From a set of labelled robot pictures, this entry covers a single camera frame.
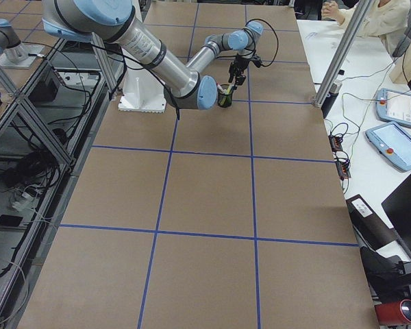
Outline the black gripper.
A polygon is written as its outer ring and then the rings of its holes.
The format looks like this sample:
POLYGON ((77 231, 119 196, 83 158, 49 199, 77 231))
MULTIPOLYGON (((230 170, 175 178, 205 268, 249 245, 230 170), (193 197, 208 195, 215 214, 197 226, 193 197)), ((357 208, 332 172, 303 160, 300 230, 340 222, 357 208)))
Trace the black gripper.
POLYGON ((247 59, 236 56, 229 66, 229 91, 234 92, 239 84, 243 84, 246 79, 245 70, 247 68, 247 59))

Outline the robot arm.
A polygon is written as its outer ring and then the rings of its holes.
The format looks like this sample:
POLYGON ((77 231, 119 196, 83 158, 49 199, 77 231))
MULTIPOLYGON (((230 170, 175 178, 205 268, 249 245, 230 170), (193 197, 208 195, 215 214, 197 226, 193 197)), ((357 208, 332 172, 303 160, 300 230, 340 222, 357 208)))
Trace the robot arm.
POLYGON ((119 45, 164 82, 164 96, 177 110, 207 110, 216 103, 217 83, 202 72, 223 51, 236 51, 229 80, 243 84, 243 73, 264 30, 261 23, 250 21, 235 32, 210 35, 183 64, 138 19, 131 1, 43 1, 42 9, 44 29, 52 36, 91 42, 98 35, 103 42, 119 45))

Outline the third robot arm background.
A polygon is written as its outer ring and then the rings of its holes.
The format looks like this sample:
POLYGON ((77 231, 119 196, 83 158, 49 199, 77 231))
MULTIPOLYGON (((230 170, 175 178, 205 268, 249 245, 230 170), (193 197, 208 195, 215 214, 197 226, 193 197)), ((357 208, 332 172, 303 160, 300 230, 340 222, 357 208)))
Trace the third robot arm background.
POLYGON ((8 69, 28 69, 35 60, 31 53, 37 54, 19 38, 10 22, 0 19, 0 65, 8 69))

